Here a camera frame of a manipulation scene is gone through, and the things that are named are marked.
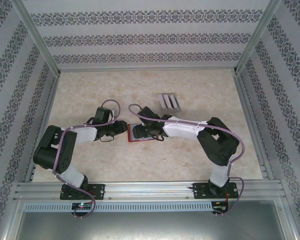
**metal extrusion beam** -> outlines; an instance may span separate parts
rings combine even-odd
[[[207,181],[167,182],[91,182],[105,184],[104,200],[97,202],[177,202],[177,201],[222,201],[222,199],[194,199],[193,183]],[[242,188],[240,181],[238,191]],[[17,185],[14,202],[65,202],[60,200],[62,183],[28,182]],[[278,200],[286,194],[280,180],[245,180],[240,201]]]

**beige floor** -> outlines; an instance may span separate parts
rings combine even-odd
[[[128,105],[148,106],[162,116],[158,94],[170,92],[182,108],[176,117],[192,121],[218,117],[243,139],[246,152],[233,166],[232,176],[262,179],[230,70],[62,73],[49,125],[65,128],[85,123],[107,99],[120,102],[121,120],[140,123]],[[199,142],[169,137],[164,142],[129,143],[127,133],[112,142],[76,146],[72,162],[94,182],[208,180],[212,168]],[[38,166],[33,181],[55,182],[56,178]]]

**enclosure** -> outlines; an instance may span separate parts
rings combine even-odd
[[[160,93],[175,94],[173,116],[217,117],[243,140],[235,209],[214,216],[225,199],[191,189],[213,166],[198,142],[123,133],[75,146],[72,163],[104,188],[74,219],[81,201],[33,162],[47,127],[86,123],[107,99],[141,123],[128,106],[162,116]],[[300,239],[300,0],[0,0],[0,239],[34,236]]]

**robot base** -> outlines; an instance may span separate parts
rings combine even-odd
[[[87,192],[92,194],[95,200],[103,200],[105,195],[105,185],[104,184],[88,184]],[[66,184],[62,185],[61,193],[60,193],[61,200],[91,200],[87,194],[75,190],[69,187]]]
[[[210,182],[199,182],[192,185],[194,199],[237,199],[239,197],[237,185],[227,182],[223,187],[218,187]]]

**patterned wallpaper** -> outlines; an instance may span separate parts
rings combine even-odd
[[[0,224],[25,179],[54,81],[17,12],[0,0]]]
[[[280,3],[241,77],[300,233],[300,0]]]
[[[235,67],[269,0],[25,0],[61,70]]]

